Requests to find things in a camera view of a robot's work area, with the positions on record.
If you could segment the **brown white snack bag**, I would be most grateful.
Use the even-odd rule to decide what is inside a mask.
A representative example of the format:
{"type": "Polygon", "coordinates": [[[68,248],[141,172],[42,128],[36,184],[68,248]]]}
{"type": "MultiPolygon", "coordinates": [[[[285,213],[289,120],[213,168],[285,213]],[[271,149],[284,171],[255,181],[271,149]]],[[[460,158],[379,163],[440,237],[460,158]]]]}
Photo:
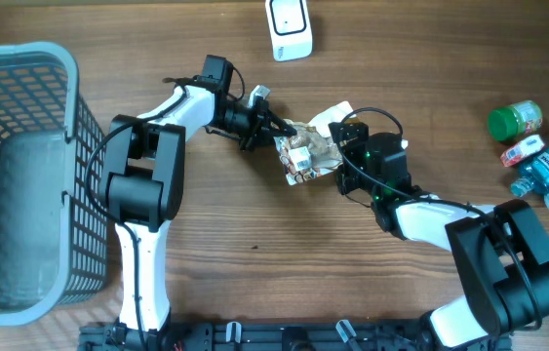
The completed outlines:
{"type": "Polygon", "coordinates": [[[343,101],[317,114],[309,123],[285,119],[296,134],[276,136],[274,141],[288,185],[328,175],[342,164],[329,124],[340,122],[352,111],[350,103],[343,101]]]}

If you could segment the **green lid jar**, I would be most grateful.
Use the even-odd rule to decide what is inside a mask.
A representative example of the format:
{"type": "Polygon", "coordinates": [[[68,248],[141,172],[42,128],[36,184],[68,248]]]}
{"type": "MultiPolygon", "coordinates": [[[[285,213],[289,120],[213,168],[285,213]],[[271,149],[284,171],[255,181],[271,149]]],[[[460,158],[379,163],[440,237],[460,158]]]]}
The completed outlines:
{"type": "Polygon", "coordinates": [[[542,124],[542,111],[532,100],[497,108],[488,117],[490,135],[497,141],[532,134],[539,130],[542,124]]]}

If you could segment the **red tissue pack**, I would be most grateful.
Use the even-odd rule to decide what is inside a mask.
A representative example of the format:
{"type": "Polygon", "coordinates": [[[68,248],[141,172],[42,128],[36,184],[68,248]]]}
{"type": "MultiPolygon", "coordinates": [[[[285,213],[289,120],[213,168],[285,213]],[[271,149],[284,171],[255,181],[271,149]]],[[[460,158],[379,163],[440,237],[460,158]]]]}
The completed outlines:
{"type": "Polygon", "coordinates": [[[528,136],[505,150],[500,161],[504,167],[512,167],[536,154],[545,147],[540,135],[528,136]]]}

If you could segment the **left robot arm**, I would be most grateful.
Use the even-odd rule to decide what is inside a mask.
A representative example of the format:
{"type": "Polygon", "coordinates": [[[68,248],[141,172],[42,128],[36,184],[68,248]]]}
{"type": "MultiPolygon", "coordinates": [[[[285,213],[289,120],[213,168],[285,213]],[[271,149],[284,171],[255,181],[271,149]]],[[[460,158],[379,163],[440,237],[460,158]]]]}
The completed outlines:
{"type": "Polygon", "coordinates": [[[171,79],[172,95],[155,109],[137,117],[115,116],[101,142],[104,161],[95,194],[122,247],[124,299],[118,323],[127,332],[159,332],[171,313],[164,246],[182,201],[189,139],[205,130],[252,151],[296,133],[271,111],[265,87],[230,94],[238,73],[226,58],[206,56],[201,74],[171,79]]]}

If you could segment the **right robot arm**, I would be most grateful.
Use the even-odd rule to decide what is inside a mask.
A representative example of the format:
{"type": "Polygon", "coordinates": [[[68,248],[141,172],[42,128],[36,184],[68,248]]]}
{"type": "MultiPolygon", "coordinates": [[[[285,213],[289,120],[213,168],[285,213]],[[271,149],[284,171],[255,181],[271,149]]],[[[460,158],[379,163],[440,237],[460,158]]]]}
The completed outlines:
{"type": "Polygon", "coordinates": [[[549,316],[549,235],[527,202],[440,199],[412,184],[402,133],[372,135],[363,123],[344,122],[329,130],[342,158],[339,192],[367,192],[383,231],[449,251],[463,289],[418,320],[379,324],[379,346],[497,350],[512,332],[541,327],[549,316]]]}

